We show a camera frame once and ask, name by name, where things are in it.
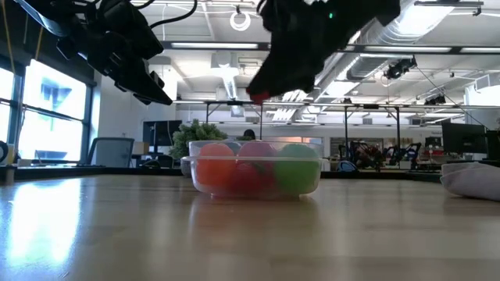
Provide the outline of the grey office chair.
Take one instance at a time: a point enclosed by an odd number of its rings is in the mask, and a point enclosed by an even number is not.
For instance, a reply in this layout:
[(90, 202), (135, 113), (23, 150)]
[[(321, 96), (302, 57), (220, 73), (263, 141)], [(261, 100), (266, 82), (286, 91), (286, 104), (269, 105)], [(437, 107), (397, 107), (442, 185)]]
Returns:
[(108, 168), (128, 168), (133, 146), (133, 138), (96, 137), (91, 143), (85, 164)]

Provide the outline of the clear plastic tupperware container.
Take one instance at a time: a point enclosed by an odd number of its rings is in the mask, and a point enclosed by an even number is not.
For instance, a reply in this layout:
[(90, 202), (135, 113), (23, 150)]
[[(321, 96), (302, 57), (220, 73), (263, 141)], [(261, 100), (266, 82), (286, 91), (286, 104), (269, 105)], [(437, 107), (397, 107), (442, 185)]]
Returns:
[(197, 140), (182, 158), (196, 190), (213, 197), (275, 199), (310, 194), (319, 184), (323, 146), (262, 140)]

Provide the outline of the dark computer monitor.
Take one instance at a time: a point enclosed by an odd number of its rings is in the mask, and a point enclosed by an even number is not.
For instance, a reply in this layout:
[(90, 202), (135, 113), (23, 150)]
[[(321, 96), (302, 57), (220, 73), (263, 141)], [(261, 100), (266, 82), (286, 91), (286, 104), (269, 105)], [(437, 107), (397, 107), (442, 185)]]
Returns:
[(143, 122), (143, 141), (151, 146), (172, 146), (173, 134), (180, 130), (181, 120)]
[(485, 128), (481, 125), (443, 123), (442, 141), (445, 152), (486, 154)]

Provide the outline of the long ceiling light bar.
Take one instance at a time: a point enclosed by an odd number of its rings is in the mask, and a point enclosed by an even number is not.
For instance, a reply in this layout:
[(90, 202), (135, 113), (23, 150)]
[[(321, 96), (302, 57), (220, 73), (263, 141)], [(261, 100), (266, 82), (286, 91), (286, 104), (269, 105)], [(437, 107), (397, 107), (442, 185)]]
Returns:
[[(162, 41), (165, 49), (178, 50), (234, 50), (268, 52), (266, 42), (212, 42), (212, 41)], [(400, 55), (500, 55), (500, 46), (430, 46), (430, 45), (374, 45), (348, 44), (342, 53), (400, 54)]]

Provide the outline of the small orange tomato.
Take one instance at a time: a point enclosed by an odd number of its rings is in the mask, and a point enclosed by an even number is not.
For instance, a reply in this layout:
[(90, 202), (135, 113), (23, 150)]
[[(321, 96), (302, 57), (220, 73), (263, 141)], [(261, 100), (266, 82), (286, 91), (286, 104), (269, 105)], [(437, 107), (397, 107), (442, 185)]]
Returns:
[(211, 143), (204, 145), (196, 163), (197, 181), (208, 187), (222, 190), (228, 187), (232, 173), (235, 169), (235, 160), (219, 159), (219, 157), (234, 157), (234, 152), (223, 143)]

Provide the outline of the green striped toy watermelon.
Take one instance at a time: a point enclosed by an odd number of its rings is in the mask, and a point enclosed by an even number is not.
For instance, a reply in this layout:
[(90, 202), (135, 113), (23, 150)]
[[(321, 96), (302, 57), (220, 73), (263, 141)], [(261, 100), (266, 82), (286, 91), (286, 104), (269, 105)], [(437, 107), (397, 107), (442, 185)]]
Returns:
[(287, 144), (277, 152), (287, 160), (274, 164), (274, 175), (283, 194), (300, 195), (313, 192), (320, 176), (319, 155), (304, 144)]

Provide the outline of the silver ceiling air duct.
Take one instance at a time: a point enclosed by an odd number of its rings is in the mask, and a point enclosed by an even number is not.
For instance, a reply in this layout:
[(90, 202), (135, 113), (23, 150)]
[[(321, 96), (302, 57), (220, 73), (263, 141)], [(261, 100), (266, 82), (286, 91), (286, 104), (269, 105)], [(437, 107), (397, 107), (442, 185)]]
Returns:
[[(397, 20), (393, 20), (385, 27), (375, 22), (370, 28), (364, 30), (359, 43), (368, 45), (414, 44), (423, 35), (423, 31), (400, 24)], [(364, 80), (379, 70), (389, 58), (389, 54), (358, 53), (347, 70), (346, 78), (354, 81)]]

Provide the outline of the pink round fruit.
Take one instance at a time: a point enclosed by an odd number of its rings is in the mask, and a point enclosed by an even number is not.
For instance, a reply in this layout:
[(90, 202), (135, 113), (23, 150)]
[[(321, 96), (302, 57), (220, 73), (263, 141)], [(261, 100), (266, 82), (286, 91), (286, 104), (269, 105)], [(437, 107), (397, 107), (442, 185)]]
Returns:
[(262, 141), (245, 143), (238, 152), (234, 184), (239, 191), (256, 194), (274, 185), (272, 161), (263, 161), (277, 155), (277, 150)]

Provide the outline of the black background workstation frame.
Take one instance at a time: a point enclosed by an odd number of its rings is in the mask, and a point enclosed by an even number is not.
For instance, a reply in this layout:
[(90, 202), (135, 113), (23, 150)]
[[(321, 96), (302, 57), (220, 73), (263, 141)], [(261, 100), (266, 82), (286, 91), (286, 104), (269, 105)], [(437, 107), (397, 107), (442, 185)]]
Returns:
[(281, 138), (283, 141), (305, 141), (307, 138), (317, 138), (322, 141), (324, 154), (330, 154), (330, 141), (341, 138), (349, 141), (351, 138), (394, 138), (402, 136), (405, 125), (396, 114), (391, 118), (380, 117), (371, 124), (363, 121), (345, 108), (337, 110), (333, 116), (319, 115), (314, 123), (300, 120), (281, 120), (274, 122), (275, 111), (258, 105), (240, 105), (242, 116), (234, 117), (230, 107), (225, 104), (210, 104), (199, 118), (204, 123), (214, 123), (222, 131), (235, 136), (244, 130), (252, 129), (259, 139), (270, 140)]

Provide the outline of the green succulent in white pot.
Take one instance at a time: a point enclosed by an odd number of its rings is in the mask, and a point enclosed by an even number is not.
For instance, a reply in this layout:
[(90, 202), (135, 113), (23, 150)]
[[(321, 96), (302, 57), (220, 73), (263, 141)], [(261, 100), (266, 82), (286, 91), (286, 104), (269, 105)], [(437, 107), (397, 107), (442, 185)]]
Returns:
[[(227, 136), (220, 132), (215, 125), (200, 125), (198, 120), (195, 119), (191, 126), (180, 125), (180, 130), (173, 134), (173, 146), (170, 149), (170, 156), (175, 159), (180, 159), (181, 172), (184, 176), (191, 178), (192, 161), (184, 161), (183, 157), (199, 157), (199, 152), (204, 145), (211, 143), (223, 143), (223, 139), (226, 137)], [(200, 158), (193, 161), (195, 168), (199, 159)]]

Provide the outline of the beige folded towel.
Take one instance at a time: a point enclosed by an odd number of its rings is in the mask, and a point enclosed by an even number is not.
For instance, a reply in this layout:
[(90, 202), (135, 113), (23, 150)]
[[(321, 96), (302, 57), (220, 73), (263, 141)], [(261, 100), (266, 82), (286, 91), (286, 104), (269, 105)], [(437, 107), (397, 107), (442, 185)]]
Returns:
[(441, 184), (450, 194), (500, 201), (500, 168), (479, 162), (444, 164)]

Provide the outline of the black metal table frame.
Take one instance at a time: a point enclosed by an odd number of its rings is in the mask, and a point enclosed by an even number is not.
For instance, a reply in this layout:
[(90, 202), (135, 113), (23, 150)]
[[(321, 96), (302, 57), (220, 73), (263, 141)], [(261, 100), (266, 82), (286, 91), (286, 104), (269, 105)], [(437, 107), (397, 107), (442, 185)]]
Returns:
[[(121, 175), (121, 176), (182, 176), (179, 169), (132, 169), (103, 167), (28, 167), (0, 166), (0, 184), (11, 184), (23, 180), (45, 180), (82, 176)], [(437, 173), (377, 173), (377, 172), (331, 172), (320, 174), (321, 179), (349, 180), (413, 180), (440, 183)]]

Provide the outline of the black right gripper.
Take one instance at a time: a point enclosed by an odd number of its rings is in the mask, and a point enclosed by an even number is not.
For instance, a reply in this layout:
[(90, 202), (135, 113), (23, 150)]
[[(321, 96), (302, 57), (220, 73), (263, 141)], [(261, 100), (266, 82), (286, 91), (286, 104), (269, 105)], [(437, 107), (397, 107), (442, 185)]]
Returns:
[(359, 0), (260, 0), (270, 52), (247, 92), (278, 96), (314, 88), (316, 55), (344, 48), (359, 31)]

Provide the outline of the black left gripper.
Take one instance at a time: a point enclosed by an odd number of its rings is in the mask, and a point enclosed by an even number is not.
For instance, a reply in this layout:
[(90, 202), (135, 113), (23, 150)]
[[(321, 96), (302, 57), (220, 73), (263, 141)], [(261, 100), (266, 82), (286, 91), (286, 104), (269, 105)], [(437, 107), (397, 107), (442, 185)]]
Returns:
[(114, 80), (120, 90), (130, 92), (145, 105), (173, 102), (163, 90), (163, 80), (156, 72), (149, 73), (143, 60), (127, 60), (129, 42), (118, 34), (75, 33), (60, 37), (56, 47), (67, 60), (82, 57), (94, 70)]

